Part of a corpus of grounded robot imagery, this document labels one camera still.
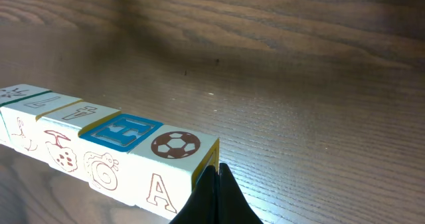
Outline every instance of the wooden table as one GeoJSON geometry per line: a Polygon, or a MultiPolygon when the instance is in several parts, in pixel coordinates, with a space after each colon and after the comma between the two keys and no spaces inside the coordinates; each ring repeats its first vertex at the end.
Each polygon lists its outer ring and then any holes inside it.
{"type": "MultiPolygon", "coordinates": [[[[265,223],[425,223],[424,0],[0,0],[0,87],[220,136],[265,223]]],[[[0,147],[0,223],[166,223],[0,147]]]]}

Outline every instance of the letter a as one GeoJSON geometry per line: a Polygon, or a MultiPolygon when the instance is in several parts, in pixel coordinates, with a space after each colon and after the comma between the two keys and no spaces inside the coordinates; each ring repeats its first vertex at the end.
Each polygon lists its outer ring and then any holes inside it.
{"type": "Polygon", "coordinates": [[[157,198],[161,198],[166,202],[164,208],[172,213],[177,213],[170,198],[168,197],[167,190],[165,189],[164,183],[160,175],[153,173],[151,180],[151,189],[149,195],[146,198],[148,203],[158,206],[157,198]]]}

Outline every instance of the soccer ball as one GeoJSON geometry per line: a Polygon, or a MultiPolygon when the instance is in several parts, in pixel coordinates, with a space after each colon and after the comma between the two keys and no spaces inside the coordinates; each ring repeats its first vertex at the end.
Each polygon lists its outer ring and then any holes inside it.
{"type": "Polygon", "coordinates": [[[152,152],[159,157],[177,159],[185,158],[198,151],[201,141],[188,132],[168,132],[152,142],[152,152]]]}

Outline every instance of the blue block face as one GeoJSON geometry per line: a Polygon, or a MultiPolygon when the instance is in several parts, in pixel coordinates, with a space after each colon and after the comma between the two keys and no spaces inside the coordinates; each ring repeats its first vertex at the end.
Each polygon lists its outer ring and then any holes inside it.
{"type": "Polygon", "coordinates": [[[146,118],[120,114],[82,134],[80,138],[119,152],[128,152],[162,125],[146,118]]]}

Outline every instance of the white block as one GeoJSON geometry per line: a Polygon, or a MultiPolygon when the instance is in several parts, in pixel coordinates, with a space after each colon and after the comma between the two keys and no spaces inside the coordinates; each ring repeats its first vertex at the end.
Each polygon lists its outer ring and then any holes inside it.
{"type": "Polygon", "coordinates": [[[81,101],[80,98],[49,92],[1,107],[15,150],[47,162],[48,152],[46,145],[39,140],[36,121],[50,112],[81,101]]]}
{"type": "Polygon", "coordinates": [[[81,135],[90,187],[122,203],[135,205],[134,190],[139,187],[133,180],[147,166],[134,165],[128,152],[160,126],[160,122],[120,114],[81,135]]]}
{"type": "Polygon", "coordinates": [[[50,167],[88,181],[84,168],[86,148],[79,136],[118,114],[120,111],[114,108],[79,102],[43,116],[37,121],[37,129],[50,156],[50,167]]]}
{"type": "Polygon", "coordinates": [[[129,158],[139,168],[136,205],[172,219],[186,204],[208,165],[218,165],[217,137],[164,125],[136,146],[129,158]]]}
{"type": "MultiPolygon", "coordinates": [[[[18,84],[7,88],[0,88],[0,107],[47,92],[50,92],[50,90],[28,84],[18,84]]],[[[0,118],[0,144],[13,148],[12,144],[10,144],[9,134],[3,121],[2,113],[0,113],[0,118]]]]}

